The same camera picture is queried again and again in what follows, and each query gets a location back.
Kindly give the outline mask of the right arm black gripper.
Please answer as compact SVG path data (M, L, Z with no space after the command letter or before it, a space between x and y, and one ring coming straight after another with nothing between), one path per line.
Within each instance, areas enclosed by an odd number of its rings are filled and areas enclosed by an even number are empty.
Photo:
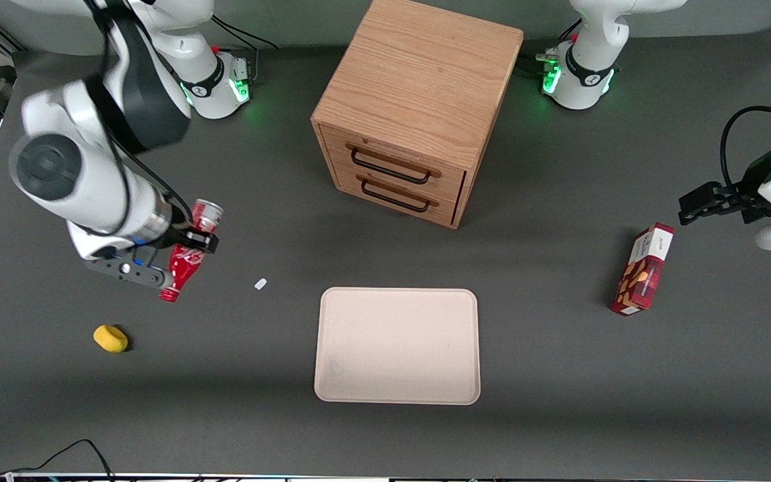
M189 249L203 251L206 254L214 254L218 249L218 239L215 233L190 230L188 225L172 224L161 236L148 243L148 246L156 250L164 250L183 245Z

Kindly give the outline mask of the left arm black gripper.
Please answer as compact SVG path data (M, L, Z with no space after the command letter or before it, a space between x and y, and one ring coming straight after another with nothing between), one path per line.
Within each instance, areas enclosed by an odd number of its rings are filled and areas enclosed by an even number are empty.
M720 182L706 182L679 198L680 226L691 225L696 220L712 216L717 208L719 216L741 213L745 224L771 218L771 202L758 194L759 187L771 172L771 150L751 162L741 180L732 183L727 165L726 148L719 149L720 171L725 185Z

